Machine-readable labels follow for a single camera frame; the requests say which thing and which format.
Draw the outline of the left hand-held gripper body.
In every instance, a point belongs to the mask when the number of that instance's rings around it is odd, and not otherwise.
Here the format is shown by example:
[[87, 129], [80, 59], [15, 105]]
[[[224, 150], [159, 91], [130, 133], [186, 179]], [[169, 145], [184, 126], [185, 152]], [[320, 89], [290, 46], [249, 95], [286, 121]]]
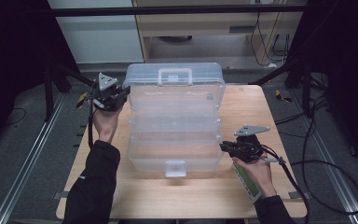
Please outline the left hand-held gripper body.
[[117, 111], [117, 79], [103, 73], [91, 86], [91, 98], [96, 107], [104, 111]]

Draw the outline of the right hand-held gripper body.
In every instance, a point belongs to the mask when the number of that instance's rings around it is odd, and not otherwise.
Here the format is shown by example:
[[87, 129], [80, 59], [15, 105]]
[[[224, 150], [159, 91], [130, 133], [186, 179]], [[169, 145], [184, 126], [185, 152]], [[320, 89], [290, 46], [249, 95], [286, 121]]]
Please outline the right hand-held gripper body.
[[239, 150], [238, 158], [244, 162], [254, 162], [263, 154], [263, 148], [257, 138], [258, 133], [268, 132], [270, 127], [244, 125], [234, 135]]

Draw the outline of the green and white carton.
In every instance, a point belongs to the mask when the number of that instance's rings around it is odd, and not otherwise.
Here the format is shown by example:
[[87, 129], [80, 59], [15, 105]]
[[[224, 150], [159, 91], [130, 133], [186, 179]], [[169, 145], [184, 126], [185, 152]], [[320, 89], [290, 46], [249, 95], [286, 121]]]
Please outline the green and white carton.
[[256, 183], [251, 179], [250, 176], [248, 176], [247, 172], [237, 164], [233, 163], [232, 169], [235, 171], [239, 180], [243, 184], [251, 202], [257, 202], [261, 198], [262, 193], [260, 192], [260, 189]]

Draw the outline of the clear plastic storage box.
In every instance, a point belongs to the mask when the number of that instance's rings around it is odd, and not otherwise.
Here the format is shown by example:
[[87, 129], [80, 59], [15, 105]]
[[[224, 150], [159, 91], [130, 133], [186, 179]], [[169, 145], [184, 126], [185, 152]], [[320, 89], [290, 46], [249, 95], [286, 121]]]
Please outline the clear plastic storage box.
[[141, 172], [182, 177], [209, 172], [223, 158], [218, 110], [226, 83], [218, 63], [135, 63], [128, 156]]

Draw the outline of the person's left hand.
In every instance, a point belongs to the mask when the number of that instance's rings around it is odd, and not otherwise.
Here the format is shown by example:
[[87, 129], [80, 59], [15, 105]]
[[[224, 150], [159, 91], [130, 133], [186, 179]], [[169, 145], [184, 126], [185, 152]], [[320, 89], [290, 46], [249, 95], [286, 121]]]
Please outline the person's left hand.
[[111, 144], [115, 136], [121, 108], [117, 111], [103, 111], [96, 109], [93, 123], [99, 135], [99, 140]]

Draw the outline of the person's right hand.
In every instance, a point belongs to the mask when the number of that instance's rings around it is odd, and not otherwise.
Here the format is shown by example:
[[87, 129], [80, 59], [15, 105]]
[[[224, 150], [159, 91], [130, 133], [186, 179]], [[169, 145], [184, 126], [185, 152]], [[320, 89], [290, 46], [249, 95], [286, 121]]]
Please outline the person's right hand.
[[248, 176], [255, 182], [264, 198], [277, 195], [272, 181], [270, 164], [267, 162], [267, 156], [261, 156], [259, 160], [253, 163], [246, 163], [239, 158], [234, 157], [232, 160], [236, 165], [243, 168]]

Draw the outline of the yellow black floor tape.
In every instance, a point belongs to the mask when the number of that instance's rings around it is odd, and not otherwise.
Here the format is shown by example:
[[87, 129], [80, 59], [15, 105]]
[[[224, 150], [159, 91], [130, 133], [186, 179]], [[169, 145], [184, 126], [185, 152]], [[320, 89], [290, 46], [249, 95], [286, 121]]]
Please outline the yellow black floor tape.
[[83, 92], [83, 93], [80, 94], [79, 99], [78, 99], [77, 104], [76, 104], [77, 108], [80, 108], [84, 104], [84, 102], [86, 101], [88, 95], [89, 94], [87, 92]]

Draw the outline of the white cabinet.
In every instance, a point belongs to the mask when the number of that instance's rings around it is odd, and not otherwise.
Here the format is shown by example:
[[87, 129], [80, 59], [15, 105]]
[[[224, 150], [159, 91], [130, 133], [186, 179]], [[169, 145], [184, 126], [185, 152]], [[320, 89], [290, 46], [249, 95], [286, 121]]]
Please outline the white cabinet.
[[[132, 7], [131, 0], [48, 0], [52, 9]], [[138, 63], [144, 60], [135, 17], [58, 17], [77, 63]]]

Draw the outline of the black metal stand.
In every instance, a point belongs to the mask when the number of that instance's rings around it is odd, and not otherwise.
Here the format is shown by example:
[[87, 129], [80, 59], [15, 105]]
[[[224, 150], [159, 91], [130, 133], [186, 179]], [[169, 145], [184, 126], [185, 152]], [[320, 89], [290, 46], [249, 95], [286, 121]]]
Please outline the black metal stand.
[[55, 85], [59, 92], [67, 93], [71, 90], [72, 86], [67, 76], [73, 77], [86, 86], [91, 87], [93, 81], [82, 76], [79, 72], [64, 66], [60, 63], [51, 63], [44, 70], [44, 88], [45, 88], [45, 100], [46, 100], [46, 118], [45, 121], [50, 120], [54, 112], [53, 106], [53, 89], [52, 85]]
[[302, 85], [302, 103], [303, 112], [310, 118], [312, 115], [310, 107], [310, 89], [311, 89], [311, 66], [307, 58], [295, 57], [288, 59], [284, 65], [270, 72], [260, 79], [250, 82], [250, 85], [262, 86], [275, 77], [287, 73], [284, 86], [288, 89]]

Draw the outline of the black crossbar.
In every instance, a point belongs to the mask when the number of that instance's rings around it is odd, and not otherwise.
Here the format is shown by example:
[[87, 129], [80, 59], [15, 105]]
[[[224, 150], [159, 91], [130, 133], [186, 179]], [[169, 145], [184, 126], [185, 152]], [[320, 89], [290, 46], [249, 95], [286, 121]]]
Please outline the black crossbar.
[[171, 6], [171, 7], [101, 7], [101, 8], [59, 8], [46, 14], [55, 17], [82, 16], [127, 16], [168, 14], [212, 14], [212, 13], [254, 13], [254, 12], [300, 12], [307, 4], [294, 5], [222, 5], [222, 6]]

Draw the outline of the wooden desk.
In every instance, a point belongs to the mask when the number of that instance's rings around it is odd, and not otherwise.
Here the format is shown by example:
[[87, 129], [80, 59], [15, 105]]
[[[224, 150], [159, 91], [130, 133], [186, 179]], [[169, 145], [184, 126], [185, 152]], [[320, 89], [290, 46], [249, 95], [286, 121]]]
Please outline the wooden desk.
[[[136, 7], [289, 5], [306, 0], [131, 0]], [[299, 25], [300, 12], [254, 12], [212, 14], [138, 15], [140, 36], [247, 35], [255, 58], [269, 63], [272, 46], [279, 35], [293, 35]]]

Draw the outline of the dark curtain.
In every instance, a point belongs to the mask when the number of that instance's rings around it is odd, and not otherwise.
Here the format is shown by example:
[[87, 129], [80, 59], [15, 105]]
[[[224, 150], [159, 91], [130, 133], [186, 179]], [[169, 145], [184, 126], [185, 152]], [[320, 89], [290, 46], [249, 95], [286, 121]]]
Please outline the dark curtain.
[[73, 70], [75, 58], [49, 10], [48, 0], [0, 0], [0, 129], [22, 91], [44, 82], [48, 59]]
[[290, 48], [327, 75], [328, 96], [358, 152], [358, 0], [309, 0]]

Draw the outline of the yellow-handled tool on floor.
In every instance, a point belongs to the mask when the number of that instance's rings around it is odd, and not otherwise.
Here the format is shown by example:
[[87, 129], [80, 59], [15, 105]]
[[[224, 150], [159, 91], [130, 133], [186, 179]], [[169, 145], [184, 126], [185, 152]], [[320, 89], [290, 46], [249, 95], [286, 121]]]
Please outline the yellow-handled tool on floor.
[[276, 99], [281, 100], [281, 101], [286, 102], [286, 103], [292, 103], [293, 102], [290, 97], [283, 97], [279, 90], [275, 90], [275, 97], [276, 97]]

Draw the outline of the aluminium floor rail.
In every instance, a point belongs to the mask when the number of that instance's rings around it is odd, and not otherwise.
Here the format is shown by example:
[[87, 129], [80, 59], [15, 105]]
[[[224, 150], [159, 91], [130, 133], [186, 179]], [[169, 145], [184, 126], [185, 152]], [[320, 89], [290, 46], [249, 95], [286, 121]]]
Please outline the aluminium floor rail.
[[[301, 107], [302, 102], [299, 94], [295, 91], [290, 91], [290, 94], [292, 95], [292, 99], [295, 105], [297, 106], [298, 110], [302, 114], [305, 114]], [[311, 198], [315, 202], [324, 206], [328, 210], [347, 216], [352, 224], [358, 224], [358, 184], [345, 170], [341, 169], [339, 166], [335, 164], [333, 158], [331, 157], [330, 153], [327, 150], [326, 145], [324, 144], [322, 137], [320, 136], [319, 132], [316, 129], [316, 126], [314, 125], [315, 110], [317, 109], [318, 105], [323, 105], [324, 103], [325, 100], [319, 100], [319, 99], [313, 100], [310, 105], [312, 115], [310, 118], [309, 117], [304, 118], [304, 122], [308, 130], [303, 144], [302, 159], [299, 162], [299, 164], [301, 165], [302, 179], [304, 182], [304, 186], [307, 189], [307, 192], [310, 194]], [[309, 139], [311, 139], [311, 142], [314, 145], [314, 148], [319, 155], [318, 160], [306, 160], [306, 148]], [[338, 210], [324, 203], [310, 189], [305, 173], [305, 165], [308, 163], [321, 164], [324, 166], [324, 169], [330, 179], [330, 182], [335, 189], [336, 195], [338, 196], [343, 206], [343, 211]]]
[[42, 152], [44, 145], [46, 144], [49, 134], [57, 120], [57, 117], [62, 111], [62, 105], [67, 98], [66, 93], [59, 93], [57, 100], [53, 105], [52, 112], [50, 117], [43, 123], [41, 130], [38, 133], [38, 136], [34, 140], [34, 143], [21, 167], [19, 170], [13, 184], [7, 196], [0, 205], [0, 224], [7, 224], [10, 215], [15, 208], [18, 199], [20, 198], [23, 189], [28, 182], [29, 176], [34, 169], [34, 166], [39, 158], [40, 153]]

